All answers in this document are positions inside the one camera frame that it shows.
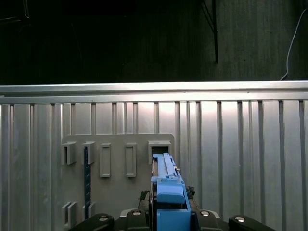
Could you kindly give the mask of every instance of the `vertical ridge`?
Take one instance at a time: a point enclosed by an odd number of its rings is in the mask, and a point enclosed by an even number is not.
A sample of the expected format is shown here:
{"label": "vertical ridge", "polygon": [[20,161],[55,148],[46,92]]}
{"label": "vertical ridge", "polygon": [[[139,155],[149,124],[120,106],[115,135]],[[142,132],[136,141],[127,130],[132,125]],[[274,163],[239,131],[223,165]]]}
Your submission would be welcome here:
{"label": "vertical ridge", "polygon": [[127,103],[124,103],[124,118],[123,118],[123,123],[124,123],[124,134],[127,134]]}
{"label": "vertical ridge", "polygon": [[92,135],[96,134],[96,104],[91,105],[91,116],[92,116],[92,121],[91,121],[91,133]]}
{"label": "vertical ridge", "polygon": [[13,147],[14,147],[14,134],[13,134],[13,131],[14,131],[14,106],[13,105],[10,105],[10,112],[9,112],[9,129],[10,129],[10,139],[9,139],[9,143],[10,143],[10,149],[9,149],[9,163],[8,163],[8,166],[9,166],[9,169],[8,169],[8,173],[9,173],[9,184],[8,184],[8,187],[9,187],[9,195],[8,195],[8,201],[9,201],[9,211],[8,211],[8,230],[10,231],[11,230],[11,158],[13,156]]}
{"label": "vertical ridge", "polygon": [[218,188],[219,188],[219,215],[223,220],[223,172],[222,172],[222,111],[221,102],[217,102],[217,128],[218,128]]}
{"label": "vertical ridge", "polygon": [[283,124],[283,121],[284,121],[283,102],[279,101],[282,231],[286,231],[285,153],[284,153],[284,124]]}
{"label": "vertical ridge", "polygon": [[300,124],[300,148],[301,148],[301,159],[302,159],[302,194],[303,194],[303,227],[304,230],[308,229],[307,221],[307,184],[306,184],[306,144],[305,144],[305,109],[304,102],[299,101],[299,124]]}
{"label": "vertical ridge", "polygon": [[188,166],[188,131],[187,131],[187,102],[180,102],[180,167],[182,177],[185,182],[189,182],[189,166]]}
{"label": "vertical ridge", "polygon": [[34,176],[36,176],[34,174],[34,171],[33,171],[33,162],[36,158],[36,156],[34,156],[34,105],[30,105],[30,124],[29,124],[29,133],[30,133],[30,145],[29,145],[29,230],[35,230],[35,227],[34,227],[34,221],[35,221],[35,218],[34,216],[31,216],[31,214],[34,214],[34,198],[33,198],[33,192],[34,192],[34,189],[33,189],[33,185],[34,183],[32,182],[34,180]]}
{"label": "vertical ridge", "polygon": [[64,205],[61,143],[65,133],[65,104],[56,104],[51,112],[51,231],[63,227],[61,208]]}
{"label": "vertical ridge", "polygon": [[265,224],[265,176],[264,176],[264,122],[263,122],[263,102],[258,102],[259,107],[259,150],[260,150],[260,195],[261,195],[261,222]]}
{"label": "vertical ridge", "polygon": [[71,121],[69,121],[71,125],[71,135],[75,135],[76,132],[76,111],[75,111],[75,104],[71,104]]}
{"label": "vertical ridge", "polygon": [[138,104],[133,104],[134,134],[138,134]]}
{"label": "vertical ridge", "polygon": [[177,150],[178,153],[176,153],[176,157],[177,157],[177,163],[180,166],[180,160],[181,160],[181,151],[180,151],[180,103],[177,102],[175,103],[175,139],[176,139],[176,144],[177,144]]}
{"label": "vertical ridge", "polygon": [[49,182],[49,184],[50,184],[50,215],[51,215],[51,231],[53,231],[53,207],[52,207],[52,205],[53,205],[53,203],[54,203],[54,199],[53,199],[53,191],[52,191],[52,148],[51,148],[51,144],[52,144],[52,142],[53,142],[53,112],[54,112],[54,107],[55,107],[55,105],[54,104],[52,104],[52,105],[50,105],[50,116],[49,116],[49,118],[50,118],[50,123],[49,123],[49,126],[50,126],[50,128],[49,128],[49,153],[50,153],[50,155],[49,155],[49,177],[50,177],[50,182]]}
{"label": "vertical ridge", "polygon": [[[249,155],[250,156],[253,156],[255,153],[257,153],[257,152],[254,152],[254,145],[253,145],[253,139],[254,139],[254,133],[253,133],[253,115],[252,115],[252,102],[251,101],[249,101],[248,102],[248,139],[249,139]],[[252,167],[252,169],[256,169],[256,167],[255,167],[255,164],[254,164],[254,158],[252,157],[251,159],[250,159],[250,163],[248,164],[249,166],[251,166]],[[255,180],[256,179],[256,176],[255,176],[255,174],[253,173],[253,176],[252,176],[252,187],[251,187],[251,192],[252,192],[252,200],[255,200],[255,198],[256,198],[256,195],[258,195],[258,193],[257,192],[255,192],[255,190],[254,190],[254,185],[255,184],[258,184],[258,182]],[[246,211],[245,211],[245,209],[246,209],[246,207],[244,206],[244,210],[243,210],[243,214],[245,214],[246,213]],[[253,208],[252,210],[250,210],[250,211],[254,211],[252,214],[254,214],[255,216],[256,216],[256,218],[255,219],[257,219],[258,220],[258,218],[257,218],[257,215],[256,215],[256,212],[255,211],[257,211],[257,207],[255,207],[255,208]]]}
{"label": "vertical ridge", "polygon": [[198,184],[200,185],[200,198],[201,201],[199,202],[201,205],[203,204],[203,199],[202,199],[202,161],[201,161],[201,104],[200,102],[196,103],[196,109],[197,109],[197,115],[196,115],[196,119],[197,119],[197,147],[198,147],[198,152],[197,152],[197,156],[198,156]]}
{"label": "vertical ridge", "polygon": [[3,153],[2,153],[2,105],[0,104],[0,185],[1,185],[1,192],[0,192],[0,230],[2,230],[2,213],[3,213]]}
{"label": "vertical ridge", "polygon": [[244,157],[243,157],[243,105],[238,102],[239,166],[240,166],[240,213],[244,214]]}
{"label": "vertical ridge", "polygon": [[159,103],[154,103],[154,133],[159,133]]}
{"label": "vertical ridge", "polygon": [[115,103],[112,104],[112,134],[117,134],[117,105]]}
{"label": "vertical ridge", "polygon": [[191,166],[191,123],[190,123],[190,120],[191,120],[191,114],[190,114],[190,103],[189,102],[186,102],[186,110],[187,110],[187,146],[188,146],[188,163],[187,163],[187,166],[188,166],[188,184],[190,185],[191,184],[191,173],[190,173],[190,166]]}

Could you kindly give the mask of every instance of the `corrugated metal wall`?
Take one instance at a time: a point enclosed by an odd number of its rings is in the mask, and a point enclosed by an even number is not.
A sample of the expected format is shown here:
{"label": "corrugated metal wall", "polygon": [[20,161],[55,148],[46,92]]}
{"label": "corrugated metal wall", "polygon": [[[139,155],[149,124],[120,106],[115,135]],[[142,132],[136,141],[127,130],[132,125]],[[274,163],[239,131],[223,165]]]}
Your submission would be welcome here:
{"label": "corrugated metal wall", "polygon": [[308,101],[0,105],[1,230],[62,230],[68,134],[172,133],[204,209],[307,230]]}

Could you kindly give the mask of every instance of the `metal panel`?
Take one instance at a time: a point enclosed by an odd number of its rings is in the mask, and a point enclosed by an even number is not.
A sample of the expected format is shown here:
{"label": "metal panel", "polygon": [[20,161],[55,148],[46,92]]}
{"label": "metal panel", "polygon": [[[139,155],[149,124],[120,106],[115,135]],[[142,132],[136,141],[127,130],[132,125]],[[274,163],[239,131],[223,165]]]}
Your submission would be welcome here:
{"label": "metal panel", "polygon": [[92,106],[90,103],[77,103],[75,105],[75,134],[92,134]]}
{"label": "metal panel", "polygon": [[201,155],[199,148],[200,139],[200,104],[189,102],[188,126],[188,158],[189,158],[189,185],[193,186],[195,200],[202,204],[201,192]]}
{"label": "metal panel", "polygon": [[243,212],[261,219],[259,102],[243,102]]}
{"label": "metal panel", "polygon": [[12,150],[11,116],[13,109],[9,105],[1,106],[1,230],[7,231],[10,226],[10,153]]}
{"label": "metal panel", "polygon": [[96,134],[112,134],[112,104],[96,104]]}
{"label": "metal panel", "polygon": [[201,116],[202,208],[221,213],[217,102],[202,102]]}
{"label": "metal panel", "polygon": [[134,134],[134,104],[126,103],[126,134]]}
{"label": "metal panel", "polygon": [[61,144],[64,133],[64,107],[56,104],[51,107],[51,230],[61,230],[62,206],[64,202],[63,177],[61,166]]}
{"label": "metal panel", "polygon": [[[176,116],[175,102],[161,102],[159,105],[159,133],[177,134],[178,120]],[[175,140],[174,159],[180,166],[180,155],[178,153],[178,141]]]}
{"label": "metal panel", "polygon": [[62,137],[137,133],[173,134],[175,160],[204,209],[308,228],[307,81],[0,86],[0,94],[3,231],[63,228]]}
{"label": "metal panel", "polygon": [[51,231],[51,106],[37,104],[33,115],[31,156],[32,230]]}
{"label": "metal panel", "polygon": [[116,105],[116,134],[125,134],[125,104],[117,103]]}
{"label": "metal panel", "polygon": [[279,102],[263,102],[265,221],[282,230],[282,175],[280,149]]}
{"label": "metal panel", "polygon": [[221,103],[223,217],[240,213],[239,118],[237,102]]}
{"label": "metal panel", "polygon": [[154,133],[154,103],[138,104],[138,133]]}
{"label": "metal panel", "polygon": [[283,125],[286,230],[304,230],[299,101],[283,102]]}
{"label": "metal panel", "polygon": [[180,102],[180,168],[181,175],[187,185],[189,182],[189,154],[188,154],[188,111],[187,102]]}
{"label": "metal panel", "polygon": [[11,230],[31,231],[31,186],[32,161],[31,141],[33,140],[30,122],[32,106],[15,105],[13,113],[13,150],[10,153],[10,228]]}
{"label": "metal panel", "polygon": [[302,151],[302,174],[303,174],[303,220],[305,230],[308,229],[308,101],[304,101],[301,111],[301,151]]}

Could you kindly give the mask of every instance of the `horizontal metal bar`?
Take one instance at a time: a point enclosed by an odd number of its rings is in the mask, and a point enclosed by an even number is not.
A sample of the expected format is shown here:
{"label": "horizontal metal bar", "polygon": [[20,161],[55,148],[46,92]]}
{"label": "horizontal metal bar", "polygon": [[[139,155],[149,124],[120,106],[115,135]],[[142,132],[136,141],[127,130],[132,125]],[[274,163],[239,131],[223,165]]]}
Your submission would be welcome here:
{"label": "horizontal metal bar", "polygon": [[174,82],[174,83],[121,83],[121,84],[63,84],[0,86],[1,96],[38,96],[98,93],[135,93],[162,91],[212,90],[286,90],[307,91],[308,81],[251,81],[251,82]]}
{"label": "horizontal metal bar", "polygon": [[306,100],[306,92],[187,92],[161,94],[119,94],[100,96],[2,97],[0,104],[35,103],[104,103],[104,102],[169,102],[169,101],[242,101],[242,100]]}

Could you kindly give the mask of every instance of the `gray bracket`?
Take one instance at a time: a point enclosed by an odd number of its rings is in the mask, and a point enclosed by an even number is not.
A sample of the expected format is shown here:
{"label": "gray bracket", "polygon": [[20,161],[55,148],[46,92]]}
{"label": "gray bracket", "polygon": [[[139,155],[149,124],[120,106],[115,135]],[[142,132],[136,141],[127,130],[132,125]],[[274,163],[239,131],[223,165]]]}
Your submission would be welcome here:
{"label": "gray bracket", "polygon": [[69,230],[77,225],[77,202],[67,202],[62,207],[64,230]]}
{"label": "gray bracket", "polygon": [[83,156],[83,149],[87,147],[88,148],[88,165],[95,162],[95,153],[96,153],[96,146],[95,142],[85,142],[82,144],[82,149],[80,150],[82,152],[81,154],[81,163],[84,164],[84,156]]}
{"label": "gray bracket", "polygon": [[62,144],[61,164],[71,165],[76,162],[76,142]]}
{"label": "gray bracket", "polygon": [[[88,207],[89,218],[96,214],[95,211],[95,202],[92,202]],[[85,220],[85,207],[82,207],[83,220]]]}

